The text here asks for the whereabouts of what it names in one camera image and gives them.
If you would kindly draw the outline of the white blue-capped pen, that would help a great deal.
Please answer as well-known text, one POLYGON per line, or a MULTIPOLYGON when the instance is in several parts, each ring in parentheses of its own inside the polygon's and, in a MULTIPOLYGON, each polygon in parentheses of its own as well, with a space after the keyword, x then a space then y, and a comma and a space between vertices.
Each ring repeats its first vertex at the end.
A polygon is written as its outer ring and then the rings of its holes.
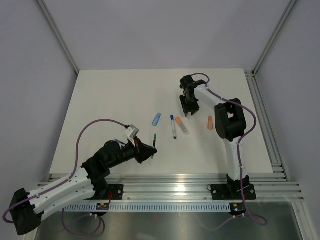
POLYGON ((176 126, 175 126, 175 118, 173 115, 170 116, 170 122, 171 122, 171 128, 172 128, 172 134, 173 138, 177 139, 177 131, 176 131, 176 126))

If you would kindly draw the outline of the orange highlighter pen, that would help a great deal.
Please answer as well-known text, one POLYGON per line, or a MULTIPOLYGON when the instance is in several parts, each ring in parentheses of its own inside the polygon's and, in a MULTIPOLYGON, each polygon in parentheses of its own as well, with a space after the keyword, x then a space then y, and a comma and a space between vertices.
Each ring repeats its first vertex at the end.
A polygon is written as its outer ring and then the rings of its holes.
POLYGON ((208 116, 208 119, 207 119, 207 129, 208 130, 213 130, 213 117, 212 116, 208 116))

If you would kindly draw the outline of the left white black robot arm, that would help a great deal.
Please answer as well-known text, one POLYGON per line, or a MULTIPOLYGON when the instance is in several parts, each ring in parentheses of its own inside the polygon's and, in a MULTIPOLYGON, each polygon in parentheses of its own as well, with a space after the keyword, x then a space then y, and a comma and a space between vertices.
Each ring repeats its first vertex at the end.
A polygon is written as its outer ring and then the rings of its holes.
POLYGON ((141 164, 157 152, 138 137, 124 146, 110 140, 72 174, 35 190, 17 190, 9 206, 17 234, 30 233, 43 220, 76 202, 103 199, 108 194, 106 177, 111 168, 132 159, 141 164))

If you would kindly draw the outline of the blue highlighter pen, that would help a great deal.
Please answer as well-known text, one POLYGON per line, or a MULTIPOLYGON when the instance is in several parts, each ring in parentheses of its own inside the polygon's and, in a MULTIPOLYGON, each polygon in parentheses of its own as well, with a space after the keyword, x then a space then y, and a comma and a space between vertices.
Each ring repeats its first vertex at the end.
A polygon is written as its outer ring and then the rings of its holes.
POLYGON ((161 113, 157 113, 151 125, 153 127, 156 127, 159 124, 160 118, 161 118, 161 113))

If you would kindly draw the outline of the black green-tipped pen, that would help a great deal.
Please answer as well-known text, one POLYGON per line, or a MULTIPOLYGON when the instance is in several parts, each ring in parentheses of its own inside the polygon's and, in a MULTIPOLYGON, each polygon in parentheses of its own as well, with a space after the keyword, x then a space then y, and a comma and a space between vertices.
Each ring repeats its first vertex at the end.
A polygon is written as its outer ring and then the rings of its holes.
POLYGON ((154 149, 156 149, 156 141, 157 141, 157 134, 155 133, 155 134, 154 134, 154 137, 153 137, 153 144, 152 144, 152 147, 153 147, 154 149))

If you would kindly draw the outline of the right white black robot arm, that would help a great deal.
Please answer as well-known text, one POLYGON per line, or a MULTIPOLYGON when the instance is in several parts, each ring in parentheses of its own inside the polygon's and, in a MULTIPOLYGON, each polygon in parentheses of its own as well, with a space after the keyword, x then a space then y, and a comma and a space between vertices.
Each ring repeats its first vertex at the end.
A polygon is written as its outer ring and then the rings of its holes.
POLYGON ((232 198, 239 198, 245 187, 250 184, 242 161, 242 145, 247 123, 241 101, 237 98, 228 100, 209 90, 207 82, 193 79, 186 75, 180 80, 183 94, 179 97, 185 116, 192 116, 200 110, 202 102, 214 111, 214 126, 223 140, 228 161, 227 193, 232 198))

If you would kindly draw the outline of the grey orange-tipped marker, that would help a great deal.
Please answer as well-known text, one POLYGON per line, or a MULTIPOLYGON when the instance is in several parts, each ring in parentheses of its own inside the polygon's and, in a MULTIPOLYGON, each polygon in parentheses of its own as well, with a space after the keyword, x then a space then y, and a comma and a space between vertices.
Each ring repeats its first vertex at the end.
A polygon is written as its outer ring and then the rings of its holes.
POLYGON ((175 122, 177 123, 177 125, 179 126, 180 130, 182 131, 182 133, 187 136, 189 134, 189 131, 187 130, 186 126, 184 125, 184 123, 182 122, 182 120, 179 117, 175 118, 175 122))

